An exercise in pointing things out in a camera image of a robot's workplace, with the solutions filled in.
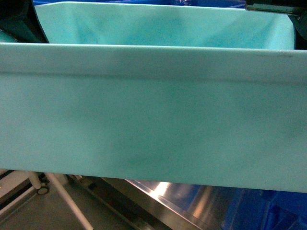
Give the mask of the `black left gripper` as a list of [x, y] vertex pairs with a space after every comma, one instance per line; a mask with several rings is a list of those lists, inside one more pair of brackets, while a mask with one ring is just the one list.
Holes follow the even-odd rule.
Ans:
[[2, 0], [0, 30], [22, 43], [49, 42], [32, 0]]

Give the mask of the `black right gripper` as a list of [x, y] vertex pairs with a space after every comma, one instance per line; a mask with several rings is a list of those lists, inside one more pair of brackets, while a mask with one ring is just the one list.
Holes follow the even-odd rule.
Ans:
[[295, 49], [307, 49], [307, 10], [301, 0], [246, 0], [248, 11], [288, 14], [295, 30]]

